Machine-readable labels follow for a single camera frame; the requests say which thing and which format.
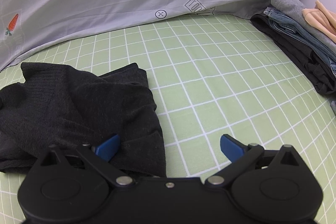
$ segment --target carrot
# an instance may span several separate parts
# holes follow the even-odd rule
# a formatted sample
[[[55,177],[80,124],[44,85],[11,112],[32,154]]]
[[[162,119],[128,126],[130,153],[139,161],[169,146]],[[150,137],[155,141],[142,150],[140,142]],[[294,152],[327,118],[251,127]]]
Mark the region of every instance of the carrot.
[[[12,21],[9,23],[8,28],[6,28],[6,33],[5,35],[11,36],[11,32],[14,30],[16,26],[17,19],[19,18],[19,14],[16,14],[15,17],[12,19]]]

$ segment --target metal rivet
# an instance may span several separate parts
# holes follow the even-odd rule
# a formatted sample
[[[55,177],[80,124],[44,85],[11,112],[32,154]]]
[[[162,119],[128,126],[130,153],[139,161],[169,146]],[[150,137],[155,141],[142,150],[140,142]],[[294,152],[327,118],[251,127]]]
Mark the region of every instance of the metal rivet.
[[[218,185],[224,182],[224,178],[222,178],[221,176],[212,176],[208,178],[208,182],[213,185]]]
[[[119,185],[129,185],[133,182],[133,179],[129,176],[121,176],[115,180]]]
[[[175,186],[175,183],[173,183],[173,182],[167,182],[166,183],[167,188],[173,188],[174,186]]]

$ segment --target peach garment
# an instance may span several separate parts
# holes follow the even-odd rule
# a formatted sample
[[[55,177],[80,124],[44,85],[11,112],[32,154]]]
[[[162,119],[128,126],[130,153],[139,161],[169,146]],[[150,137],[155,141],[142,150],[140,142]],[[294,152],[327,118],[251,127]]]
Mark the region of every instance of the peach garment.
[[[336,43],[336,13],[327,10],[319,0],[315,4],[315,9],[302,10],[305,20]]]

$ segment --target blue pad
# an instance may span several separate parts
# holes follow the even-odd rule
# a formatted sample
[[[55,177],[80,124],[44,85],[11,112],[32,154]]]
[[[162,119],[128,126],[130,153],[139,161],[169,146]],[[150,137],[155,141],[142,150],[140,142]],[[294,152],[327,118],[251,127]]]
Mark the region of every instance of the blue pad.
[[[227,138],[225,135],[223,135],[220,138],[220,149],[222,150],[223,154],[231,162],[235,162],[241,156],[244,155],[244,153],[245,153],[244,147],[246,147],[246,146],[244,145],[243,147],[241,147],[241,146],[237,145],[232,140],[230,140],[229,138]]]
[[[103,160],[110,161],[112,157],[117,153],[120,145],[120,137],[114,135],[101,145],[97,146],[94,153]]]

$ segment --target stack of clothes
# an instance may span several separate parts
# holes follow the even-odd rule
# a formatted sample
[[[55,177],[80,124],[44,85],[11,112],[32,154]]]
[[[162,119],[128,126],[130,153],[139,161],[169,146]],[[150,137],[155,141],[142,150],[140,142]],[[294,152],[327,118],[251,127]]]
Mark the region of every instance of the stack of clothes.
[[[0,90],[0,172],[26,173],[49,145],[121,145],[110,163],[128,175],[166,176],[162,129],[136,63],[96,76],[68,65],[22,63],[25,83]]]
[[[271,0],[252,24],[275,44],[313,83],[321,95],[336,91],[336,14],[318,0],[306,9],[299,0]]]

